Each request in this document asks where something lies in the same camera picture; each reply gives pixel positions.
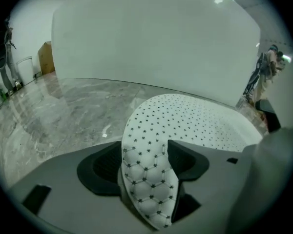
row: stroller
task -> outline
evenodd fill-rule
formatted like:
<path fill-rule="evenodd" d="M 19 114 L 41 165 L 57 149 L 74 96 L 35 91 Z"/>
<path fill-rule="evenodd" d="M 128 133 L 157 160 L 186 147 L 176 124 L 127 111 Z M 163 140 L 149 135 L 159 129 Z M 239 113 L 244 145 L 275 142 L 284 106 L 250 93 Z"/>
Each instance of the stroller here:
<path fill-rule="evenodd" d="M 254 72 L 252 73 L 251 78 L 244 90 L 243 95 L 245 96 L 245 98 L 249 97 L 250 92 L 252 91 L 252 89 L 254 88 L 254 85 L 257 83 L 259 79 L 259 73 L 260 73 L 261 66 L 263 64 L 263 59 L 264 59 L 264 54 L 262 53 L 256 63 L 256 68 Z"/>

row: black plastic part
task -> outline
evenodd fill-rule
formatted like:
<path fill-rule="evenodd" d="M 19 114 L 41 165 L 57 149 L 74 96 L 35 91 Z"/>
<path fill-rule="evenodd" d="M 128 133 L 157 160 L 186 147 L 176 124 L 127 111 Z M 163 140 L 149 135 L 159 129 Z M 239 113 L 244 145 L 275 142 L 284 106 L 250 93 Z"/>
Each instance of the black plastic part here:
<path fill-rule="evenodd" d="M 50 187 L 36 185 L 23 201 L 23 206 L 36 215 L 50 191 Z"/>
<path fill-rule="evenodd" d="M 236 164 L 238 162 L 237 158 L 228 158 L 227 162 L 232 163 L 232 164 Z"/>
<path fill-rule="evenodd" d="M 193 181 L 202 176 L 209 168 L 209 160 L 173 140 L 168 141 L 167 152 L 170 165 L 179 179 L 178 195 L 171 219 L 174 223 L 201 206 L 191 195 L 185 193 L 182 182 Z"/>
<path fill-rule="evenodd" d="M 168 160 L 179 182 L 198 179 L 209 168 L 209 160 L 173 140 L 168 141 Z"/>
<path fill-rule="evenodd" d="M 120 196 L 117 173 L 122 163 L 122 143 L 120 141 L 91 154 L 77 167 L 80 182 L 90 191 L 103 196 Z"/>

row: ceiling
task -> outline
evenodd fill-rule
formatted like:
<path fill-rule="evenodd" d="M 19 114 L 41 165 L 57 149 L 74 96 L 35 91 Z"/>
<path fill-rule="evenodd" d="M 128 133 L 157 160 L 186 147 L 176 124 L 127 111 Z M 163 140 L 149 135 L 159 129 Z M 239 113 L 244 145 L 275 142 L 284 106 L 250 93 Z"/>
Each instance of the ceiling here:
<path fill-rule="evenodd" d="M 259 52 L 276 44 L 284 54 L 293 57 L 293 41 L 288 30 L 268 0 L 235 0 L 256 21 L 261 29 Z"/>

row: floor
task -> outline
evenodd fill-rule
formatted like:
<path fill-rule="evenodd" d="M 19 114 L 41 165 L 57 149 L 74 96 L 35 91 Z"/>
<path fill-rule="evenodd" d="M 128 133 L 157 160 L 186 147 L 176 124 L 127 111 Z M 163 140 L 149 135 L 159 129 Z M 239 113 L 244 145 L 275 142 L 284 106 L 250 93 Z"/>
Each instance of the floor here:
<path fill-rule="evenodd" d="M 38 78 L 0 109 L 0 181 L 5 189 L 54 156 L 122 140 L 126 122 L 147 99 L 178 91 L 99 79 Z M 243 99 L 236 110 L 260 132 L 260 115 Z"/>

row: cardboard box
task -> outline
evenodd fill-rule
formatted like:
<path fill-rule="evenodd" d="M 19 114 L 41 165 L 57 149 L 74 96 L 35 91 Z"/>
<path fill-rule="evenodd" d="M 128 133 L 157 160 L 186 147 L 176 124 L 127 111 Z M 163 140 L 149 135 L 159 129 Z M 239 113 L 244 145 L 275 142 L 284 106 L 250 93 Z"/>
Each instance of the cardboard box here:
<path fill-rule="evenodd" d="M 42 47 L 38 51 L 38 56 L 39 56 L 41 72 L 43 75 L 49 74 L 55 71 L 50 41 L 46 41 L 42 45 Z"/>

